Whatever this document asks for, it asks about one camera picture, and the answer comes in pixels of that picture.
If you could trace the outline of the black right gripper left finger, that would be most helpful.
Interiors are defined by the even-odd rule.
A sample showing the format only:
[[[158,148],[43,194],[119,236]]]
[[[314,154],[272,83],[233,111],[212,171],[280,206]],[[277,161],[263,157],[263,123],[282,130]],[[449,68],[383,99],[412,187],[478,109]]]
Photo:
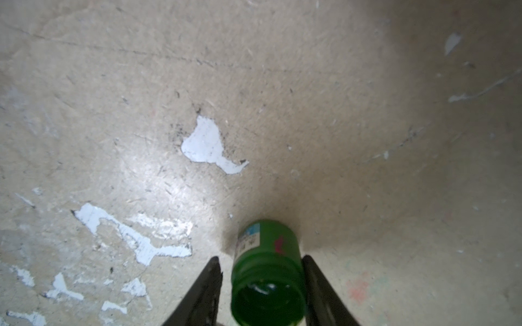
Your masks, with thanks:
[[[212,257],[163,326],[215,326],[223,274],[218,256]]]

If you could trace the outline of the green paint jar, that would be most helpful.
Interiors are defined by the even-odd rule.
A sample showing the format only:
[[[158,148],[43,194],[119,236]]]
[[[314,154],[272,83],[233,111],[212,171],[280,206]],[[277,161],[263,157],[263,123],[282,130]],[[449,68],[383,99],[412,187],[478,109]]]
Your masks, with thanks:
[[[307,309],[299,242],[288,226],[258,220],[238,237],[231,313],[238,325],[298,325]]]

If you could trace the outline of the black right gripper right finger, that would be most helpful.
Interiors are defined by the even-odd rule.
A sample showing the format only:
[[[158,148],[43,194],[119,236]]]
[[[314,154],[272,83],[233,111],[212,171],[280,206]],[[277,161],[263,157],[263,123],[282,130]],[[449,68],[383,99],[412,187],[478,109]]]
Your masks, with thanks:
[[[310,255],[302,259],[307,289],[308,326],[360,326]]]

